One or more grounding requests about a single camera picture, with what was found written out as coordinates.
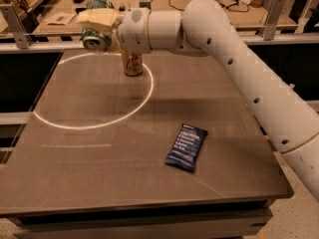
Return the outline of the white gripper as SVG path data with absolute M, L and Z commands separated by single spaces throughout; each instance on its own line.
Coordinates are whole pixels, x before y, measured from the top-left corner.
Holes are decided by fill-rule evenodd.
M 122 48 L 135 54 L 148 54 L 151 46 L 148 36 L 148 19 L 151 10 L 133 8 L 126 12 L 118 27 L 117 36 Z M 112 8 L 87 9 L 80 12 L 76 23 L 82 28 L 109 32 L 116 22 L 117 13 Z

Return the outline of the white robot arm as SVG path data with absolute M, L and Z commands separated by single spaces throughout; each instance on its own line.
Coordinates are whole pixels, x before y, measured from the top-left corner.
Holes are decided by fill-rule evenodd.
M 128 52 L 168 50 L 209 55 L 228 73 L 275 148 L 319 199 L 319 116 L 241 40 L 214 0 L 192 0 L 182 12 L 87 9 L 77 24 L 116 37 Z

